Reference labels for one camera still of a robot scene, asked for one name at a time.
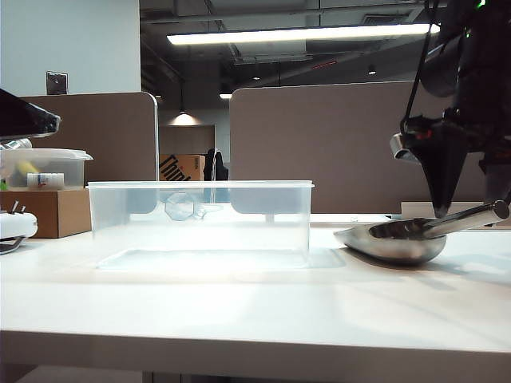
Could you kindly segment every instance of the ceiling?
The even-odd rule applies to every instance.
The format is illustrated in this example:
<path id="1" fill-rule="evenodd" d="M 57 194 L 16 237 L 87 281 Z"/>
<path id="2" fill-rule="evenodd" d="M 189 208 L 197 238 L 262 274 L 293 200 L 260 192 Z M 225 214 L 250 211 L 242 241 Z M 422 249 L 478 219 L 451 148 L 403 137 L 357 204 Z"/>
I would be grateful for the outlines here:
<path id="1" fill-rule="evenodd" d="M 428 21 L 423 3 L 414 0 L 140 0 L 140 4 L 142 86 L 153 93 L 197 78 L 210 78 L 230 90 L 343 82 L 352 71 L 366 76 L 368 64 L 387 67 L 386 76 L 392 77 L 413 72 L 422 44 L 421 37 L 403 37 L 175 46 L 168 42 L 168 34 Z"/>

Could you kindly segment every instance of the white table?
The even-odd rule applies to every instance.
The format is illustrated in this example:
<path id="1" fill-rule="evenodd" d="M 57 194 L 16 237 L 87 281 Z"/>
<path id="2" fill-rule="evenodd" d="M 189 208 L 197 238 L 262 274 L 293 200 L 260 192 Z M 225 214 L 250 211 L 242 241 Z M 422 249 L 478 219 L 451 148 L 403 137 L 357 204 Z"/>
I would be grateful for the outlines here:
<path id="1" fill-rule="evenodd" d="M 511 232 L 457 233 L 432 262 L 400 269 L 339 250 L 334 230 L 311 231 L 327 267 L 281 271 L 98 270 L 105 254 L 90 233 L 32 239 L 0 258 L 2 362 L 509 381 Z"/>

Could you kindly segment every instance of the container lid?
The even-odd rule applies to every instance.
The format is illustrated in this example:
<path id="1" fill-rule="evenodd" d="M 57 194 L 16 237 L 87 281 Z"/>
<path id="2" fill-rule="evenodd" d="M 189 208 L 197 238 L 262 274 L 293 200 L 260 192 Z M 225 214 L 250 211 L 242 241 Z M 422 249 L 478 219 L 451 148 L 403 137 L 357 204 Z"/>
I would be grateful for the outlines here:
<path id="1" fill-rule="evenodd" d="M 37 158 L 59 158 L 67 160 L 92 160 L 93 157 L 85 150 L 49 149 L 49 148 L 20 148 L 15 150 L 2 150 L 4 160 L 35 160 Z"/>
<path id="2" fill-rule="evenodd" d="M 89 182 L 89 189 L 313 188 L 312 181 L 121 181 Z"/>

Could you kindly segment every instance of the plastic storage box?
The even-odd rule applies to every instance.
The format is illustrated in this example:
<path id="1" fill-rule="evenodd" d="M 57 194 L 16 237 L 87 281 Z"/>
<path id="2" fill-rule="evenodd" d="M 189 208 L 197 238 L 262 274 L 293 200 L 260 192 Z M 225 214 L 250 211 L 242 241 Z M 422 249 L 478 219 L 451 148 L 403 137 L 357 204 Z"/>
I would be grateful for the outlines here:
<path id="1" fill-rule="evenodd" d="M 104 269 L 306 267 L 311 181 L 89 183 Z"/>
<path id="2" fill-rule="evenodd" d="M 84 183 L 84 162 L 92 158 L 83 150 L 1 150 L 0 176 L 8 190 L 79 189 Z"/>

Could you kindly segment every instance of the cubicle partition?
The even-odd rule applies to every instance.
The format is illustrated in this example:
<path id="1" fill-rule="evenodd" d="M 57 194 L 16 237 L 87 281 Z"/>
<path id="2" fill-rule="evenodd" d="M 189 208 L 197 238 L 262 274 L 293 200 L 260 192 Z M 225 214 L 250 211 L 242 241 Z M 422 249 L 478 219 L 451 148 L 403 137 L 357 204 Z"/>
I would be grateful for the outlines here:
<path id="1" fill-rule="evenodd" d="M 402 201 L 429 201 L 418 164 L 395 160 L 412 83 L 240 89 L 230 104 L 234 180 L 313 180 L 314 213 L 399 213 Z M 420 89 L 414 113 L 441 116 L 449 99 Z M 457 201 L 479 201 L 479 155 L 465 162 Z"/>
<path id="2" fill-rule="evenodd" d="M 87 151 L 85 181 L 158 180 L 156 101 L 148 93 L 24 97 L 62 117 L 57 133 L 35 148 Z"/>

